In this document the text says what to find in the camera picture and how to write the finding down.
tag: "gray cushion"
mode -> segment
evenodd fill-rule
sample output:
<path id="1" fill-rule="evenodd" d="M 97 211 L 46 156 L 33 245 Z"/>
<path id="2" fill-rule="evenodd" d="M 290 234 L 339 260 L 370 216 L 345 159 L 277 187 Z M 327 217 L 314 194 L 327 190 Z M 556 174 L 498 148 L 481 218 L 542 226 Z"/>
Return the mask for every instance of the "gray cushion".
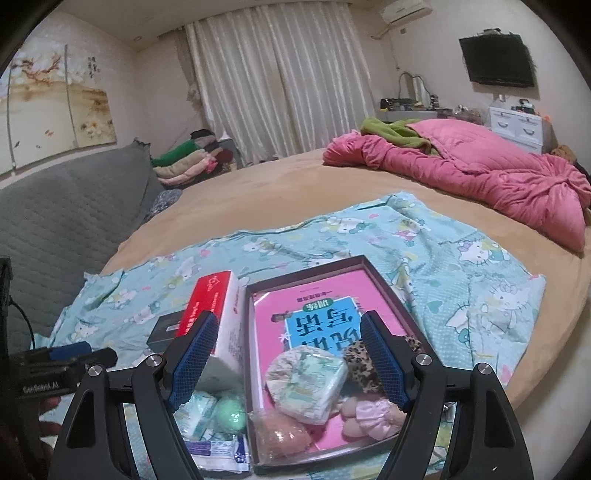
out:
<path id="1" fill-rule="evenodd" d="M 11 257 L 10 293 L 34 331 L 51 333 L 63 307 L 84 285 L 83 273 L 102 270 L 162 189 L 150 166 L 150 146 L 135 141 L 0 190 L 0 255 Z M 10 307 L 9 350 L 29 343 L 26 323 Z"/>

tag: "television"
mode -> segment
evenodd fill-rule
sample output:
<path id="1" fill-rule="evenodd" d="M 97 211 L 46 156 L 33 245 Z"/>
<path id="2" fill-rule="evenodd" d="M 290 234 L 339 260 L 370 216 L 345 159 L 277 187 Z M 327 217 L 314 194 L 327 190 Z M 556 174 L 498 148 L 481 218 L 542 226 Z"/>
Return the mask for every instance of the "television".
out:
<path id="1" fill-rule="evenodd" d="M 533 87 L 530 53 L 519 35 L 461 38 L 471 82 L 506 87 Z"/>

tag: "pink quilt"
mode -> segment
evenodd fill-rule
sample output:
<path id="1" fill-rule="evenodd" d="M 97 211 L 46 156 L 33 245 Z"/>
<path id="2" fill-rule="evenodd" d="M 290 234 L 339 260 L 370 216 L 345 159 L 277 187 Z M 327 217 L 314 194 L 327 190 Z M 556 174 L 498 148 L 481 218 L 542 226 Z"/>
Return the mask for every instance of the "pink quilt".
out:
<path id="1" fill-rule="evenodd" d="M 387 170 L 479 200 L 560 245 L 583 251 L 583 208 L 591 202 L 591 186 L 566 160 L 528 153 L 485 127 L 460 120 L 424 120 L 412 128 L 441 157 L 353 131 L 333 140 L 324 163 Z"/>

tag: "wet wipes packet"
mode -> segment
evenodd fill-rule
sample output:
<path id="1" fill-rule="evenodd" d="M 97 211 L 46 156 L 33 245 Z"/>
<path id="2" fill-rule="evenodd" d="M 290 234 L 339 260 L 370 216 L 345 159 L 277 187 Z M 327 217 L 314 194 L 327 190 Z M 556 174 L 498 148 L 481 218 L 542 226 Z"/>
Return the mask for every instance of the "wet wipes packet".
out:
<path id="1" fill-rule="evenodd" d="M 250 470 L 248 442 L 244 435 L 234 435 L 232 440 L 185 441 L 185 445 L 200 470 L 231 473 Z"/>

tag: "light blue blanket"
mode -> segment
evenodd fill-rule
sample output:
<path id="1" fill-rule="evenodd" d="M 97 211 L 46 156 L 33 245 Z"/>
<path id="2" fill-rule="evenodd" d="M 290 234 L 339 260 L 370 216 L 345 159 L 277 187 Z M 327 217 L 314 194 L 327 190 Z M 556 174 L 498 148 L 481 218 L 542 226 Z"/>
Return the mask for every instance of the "light blue blanket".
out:
<path id="1" fill-rule="evenodd" d="M 238 231 L 104 277 L 87 275 L 51 338 L 38 341 L 110 346 L 118 368 L 135 366 L 151 353 L 146 340 L 158 316 L 181 310 L 200 276 L 232 270 L 246 284 L 354 255 L 365 255 L 392 285 L 445 365 L 472 369 L 483 361 L 509 381 L 530 340 L 545 278 L 406 192 L 277 230 Z M 69 402 L 62 403 L 54 419 L 65 415 Z M 151 476 L 136 436 L 132 427 L 140 473 Z"/>

